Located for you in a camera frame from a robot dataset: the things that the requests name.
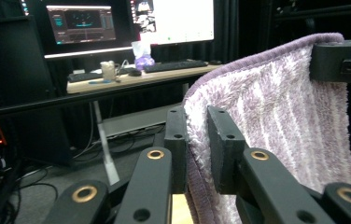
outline monitor screen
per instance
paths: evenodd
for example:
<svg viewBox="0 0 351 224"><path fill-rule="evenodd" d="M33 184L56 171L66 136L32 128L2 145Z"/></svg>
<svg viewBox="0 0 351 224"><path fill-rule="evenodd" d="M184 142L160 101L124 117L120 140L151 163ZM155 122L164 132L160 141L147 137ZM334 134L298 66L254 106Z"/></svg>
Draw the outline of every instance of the monitor screen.
<svg viewBox="0 0 351 224"><path fill-rule="evenodd" d="M214 39L212 0L130 2L139 40L162 45Z"/></svg>
<svg viewBox="0 0 351 224"><path fill-rule="evenodd" d="M136 40L129 1L21 0L33 15L46 59L132 50Z"/></svg>
<svg viewBox="0 0 351 224"><path fill-rule="evenodd" d="M47 6L56 44L115 40L111 7Z"/></svg>

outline desk leg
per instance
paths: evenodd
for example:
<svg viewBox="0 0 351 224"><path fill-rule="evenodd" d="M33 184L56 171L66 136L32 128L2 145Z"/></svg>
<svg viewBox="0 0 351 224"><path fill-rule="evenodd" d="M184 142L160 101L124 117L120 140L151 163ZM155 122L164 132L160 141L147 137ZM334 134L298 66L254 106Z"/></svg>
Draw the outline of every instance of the desk leg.
<svg viewBox="0 0 351 224"><path fill-rule="evenodd" d="M106 141L105 129L101 118L99 102L94 101L93 103L97 118L97 128L99 129L100 140L103 146L105 170L106 174L108 175L109 184L113 185L119 181L119 176L117 168L115 167L115 163L111 158L111 154L109 153L109 147L108 142Z"/></svg>
<svg viewBox="0 0 351 224"><path fill-rule="evenodd" d="M184 83L182 84L182 95L185 96L185 94L187 93L187 91L190 89L190 84L189 83Z"/></svg>

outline keyboard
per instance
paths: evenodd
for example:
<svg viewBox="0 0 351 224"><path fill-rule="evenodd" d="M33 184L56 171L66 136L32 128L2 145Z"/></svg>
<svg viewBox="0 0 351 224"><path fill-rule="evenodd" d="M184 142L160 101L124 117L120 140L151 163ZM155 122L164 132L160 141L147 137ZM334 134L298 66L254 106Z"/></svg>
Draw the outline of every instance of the keyboard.
<svg viewBox="0 0 351 224"><path fill-rule="evenodd" d="M77 73L77 74L70 74L68 76L68 81L70 83L73 82L81 82L81 81L87 81L87 80L92 80L96 78L102 78L103 74L98 74L98 73Z"/></svg>
<svg viewBox="0 0 351 224"><path fill-rule="evenodd" d="M144 66L146 73L172 71L178 69L206 67L207 64L202 61L184 61L175 63L156 63L154 65Z"/></svg>

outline desk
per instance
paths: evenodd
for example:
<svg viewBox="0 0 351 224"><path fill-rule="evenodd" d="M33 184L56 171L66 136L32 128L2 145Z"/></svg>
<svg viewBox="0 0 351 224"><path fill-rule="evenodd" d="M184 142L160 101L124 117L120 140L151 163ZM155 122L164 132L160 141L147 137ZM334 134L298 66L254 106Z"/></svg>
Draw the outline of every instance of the desk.
<svg viewBox="0 0 351 224"><path fill-rule="evenodd" d="M94 79L90 81L82 81L76 83L68 83L67 85L67 92L69 94L73 93L85 93L91 91L102 91L102 90L114 90L120 89L124 87L139 87L147 86L159 86L163 85L164 83L168 83L169 81L177 82L179 80L183 80L186 77L195 77L198 78L204 75L207 72L210 72L216 68L220 67L220 65L208 65L206 67L198 67L198 68L189 68L189 69L181 69L181 70L174 70L174 71L166 71L166 72L159 72L159 73L144 73L141 77L129 77L128 75L120 76L120 82L111 82L111 83L101 83L101 84L89 84L90 81L100 81L101 79ZM184 84L184 91L188 88L188 83ZM119 181L119 176L115 164L111 158L109 153L108 143L106 137L108 135L114 134L115 132L111 132L110 126L111 124L117 124L114 126L119 126L122 123L132 124L135 129L142 128L143 126L147 127L150 125L158 124L165 122L166 112L169 108L173 107L174 105L164 106L160 108L156 108L154 110L143 111L138 113L133 113L131 115L121 116L120 119L108 119L102 120L100 107L98 101L95 100L94 104L94 111L96 114L97 119L97 128L100 134L100 140L103 146L104 152L104 163L105 163L105 170L108 176L109 184L113 185L114 183ZM126 127L124 130L128 131L132 127Z"/></svg>

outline purple towel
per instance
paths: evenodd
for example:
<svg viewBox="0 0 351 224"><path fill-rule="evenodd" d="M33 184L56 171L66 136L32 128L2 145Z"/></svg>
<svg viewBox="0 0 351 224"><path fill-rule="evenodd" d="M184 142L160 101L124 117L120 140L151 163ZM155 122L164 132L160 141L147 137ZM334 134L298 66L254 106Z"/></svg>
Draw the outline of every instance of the purple towel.
<svg viewBox="0 0 351 224"><path fill-rule="evenodd" d="M228 63L190 88L187 199L195 223L241 223L234 196L215 192L208 105L226 109L247 143L273 152L301 184L319 192L331 182L351 184L346 84L309 79L313 45L343 41L339 34L309 35Z"/></svg>

